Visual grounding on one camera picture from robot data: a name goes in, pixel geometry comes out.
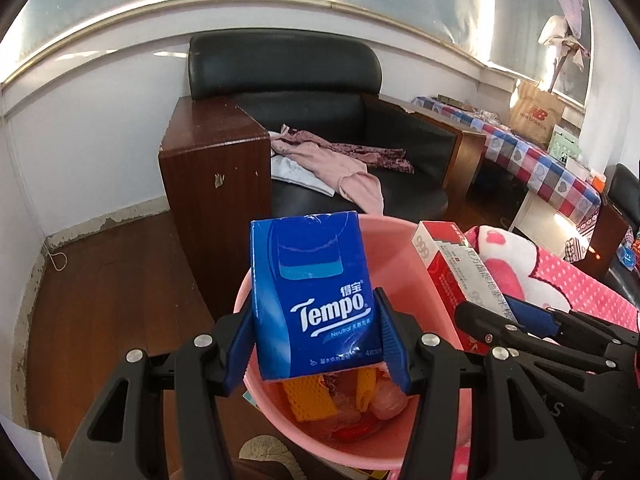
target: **baseboard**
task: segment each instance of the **baseboard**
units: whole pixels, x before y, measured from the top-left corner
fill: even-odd
[[[49,472],[52,478],[58,478],[60,468],[62,467],[62,452],[60,451],[60,445],[55,438],[50,436],[42,436],[42,449],[44,455],[47,458],[47,465],[49,465]]]
[[[169,203],[166,197],[159,196],[158,198],[147,200],[146,202],[141,202],[59,231],[47,237],[46,242],[49,250],[59,249],[74,240],[85,238],[94,233],[105,231],[106,229],[139,218],[156,215],[168,211],[168,209]],[[36,298],[38,297],[44,270],[48,263],[49,257],[43,247],[36,257],[29,281],[25,286],[14,329],[14,347],[12,349],[11,366],[11,415],[12,420],[24,428],[29,427],[26,399],[26,362],[31,317],[33,316],[33,308],[36,303]]]
[[[134,204],[117,211],[107,213],[97,218],[92,218],[81,224],[77,224],[47,237],[47,245],[50,250],[59,249],[69,242],[80,240],[87,236],[111,229],[118,225],[133,222],[145,216],[153,216],[169,211],[169,203],[165,196],[152,198],[146,202]]]
[[[36,304],[46,266],[46,252],[43,247],[36,257],[29,281],[24,288],[24,295],[22,296],[22,303],[20,304],[14,329],[14,347],[11,355],[11,418],[12,421],[23,428],[29,427],[26,397],[26,364],[31,317],[33,316],[33,307]]]

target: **orange mesh sponge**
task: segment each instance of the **orange mesh sponge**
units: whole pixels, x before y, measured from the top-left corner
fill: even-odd
[[[321,379],[322,375],[309,375],[282,381],[291,411],[298,422],[321,420],[338,414],[338,408]]]
[[[356,384],[356,408],[359,412],[366,412],[373,398],[376,387],[376,369],[358,368],[358,383]]]

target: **tempo tissue pack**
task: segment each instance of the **tempo tissue pack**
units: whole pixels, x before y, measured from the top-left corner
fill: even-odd
[[[253,221],[251,264],[264,380],[382,361],[355,212]]]

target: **table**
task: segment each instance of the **table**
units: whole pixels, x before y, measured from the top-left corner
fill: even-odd
[[[509,231],[516,228],[537,246],[560,259],[565,258],[569,241],[574,240],[580,245],[576,227],[532,190],[527,193]]]
[[[435,99],[417,97],[412,102],[484,133],[484,158],[526,184],[537,197],[575,225],[600,209],[600,194],[539,147]]]

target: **pink blanket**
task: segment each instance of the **pink blanket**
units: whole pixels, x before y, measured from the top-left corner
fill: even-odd
[[[271,149],[311,171],[341,196],[360,206],[365,213],[382,215],[384,202],[380,181],[367,173],[364,162],[321,148],[314,142],[296,145],[274,138],[271,140]]]
[[[503,294],[565,312],[574,309],[638,332],[638,311],[631,303],[526,238],[488,226],[465,236]]]

